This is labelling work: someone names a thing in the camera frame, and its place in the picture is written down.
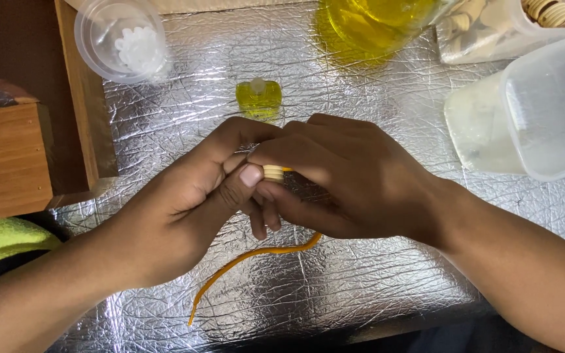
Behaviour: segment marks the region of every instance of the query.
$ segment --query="table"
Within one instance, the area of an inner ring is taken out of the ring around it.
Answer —
[[[304,121],[314,112],[371,120],[434,174],[565,238],[565,179],[540,183],[469,172],[451,144],[444,98],[507,61],[441,65],[432,29],[388,63],[346,59],[351,53],[331,41],[319,5],[164,16],[166,70],[150,84],[104,83],[121,179],[97,200],[56,211],[59,222],[80,233],[105,221],[146,181],[238,114],[237,83],[262,76],[282,85],[277,124]],[[195,323],[186,326],[195,293],[215,270],[249,249],[296,244],[310,234],[286,225],[258,244],[247,217],[236,215],[187,275],[115,294],[51,351],[217,352],[304,337],[339,344],[493,313],[430,247],[402,237],[326,238],[305,253],[242,262],[213,285]]]

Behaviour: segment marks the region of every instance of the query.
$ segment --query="hand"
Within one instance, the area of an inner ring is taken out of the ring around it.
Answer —
[[[263,169],[235,152],[280,132],[271,124],[227,119],[91,231],[89,241],[103,251],[98,260],[114,268],[115,289],[159,285],[184,275],[239,209],[263,238],[263,213],[251,198]]]
[[[290,122],[248,161],[293,168],[326,189],[331,207],[268,181],[257,186],[283,219],[335,238],[403,235],[438,246],[443,197],[456,187],[427,172],[375,124],[324,114]]]

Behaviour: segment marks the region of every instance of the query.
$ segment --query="yellow liquid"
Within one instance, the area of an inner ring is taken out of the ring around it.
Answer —
[[[250,82],[241,82],[235,92],[239,109],[250,119],[271,122],[278,115],[283,100],[281,86],[276,81],[265,81],[265,91],[256,94]]]
[[[440,0],[326,0],[334,30],[349,45],[392,53],[422,33]]]

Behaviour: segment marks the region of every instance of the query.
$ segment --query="yellow string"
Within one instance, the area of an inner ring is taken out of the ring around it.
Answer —
[[[211,278],[208,278],[206,283],[204,283],[204,286],[200,288],[200,291],[195,295],[195,299],[193,300],[193,309],[191,310],[191,317],[189,318],[188,325],[191,326],[191,324],[193,323],[193,318],[195,317],[195,309],[197,308],[198,303],[200,303],[200,299],[202,295],[204,295],[204,293],[208,290],[208,288],[210,288],[210,286],[213,285],[213,283],[215,283],[215,281],[219,279],[219,277],[221,277],[229,269],[233,268],[236,264],[240,263],[241,261],[244,261],[247,258],[251,258],[255,255],[260,255],[260,254],[267,254],[267,253],[288,254],[288,253],[294,253],[295,251],[309,250],[318,243],[319,238],[321,238],[321,233],[315,232],[313,234],[313,237],[311,237],[309,241],[303,245],[284,246],[284,247],[263,247],[261,249],[248,251],[247,253],[240,255],[238,258],[228,262],[226,265],[224,265],[224,267],[217,270],[217,272],[215,272],[215,274]]]

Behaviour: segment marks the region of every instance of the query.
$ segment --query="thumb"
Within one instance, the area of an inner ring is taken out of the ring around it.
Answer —
[[[184,220],[199,229],[202,234],[217,235],[239,208],[248,202],[255,191],[255,186],[263,179],[263,168],[247,163],[232,172],[206,201],[189,213]]]
[[[341,213],[326,205],[303,200],[278,183],[263,181],[256,187],[256,192],[273,202],[282,219],[289,223],[334,238],[351,234],[352,224]]]

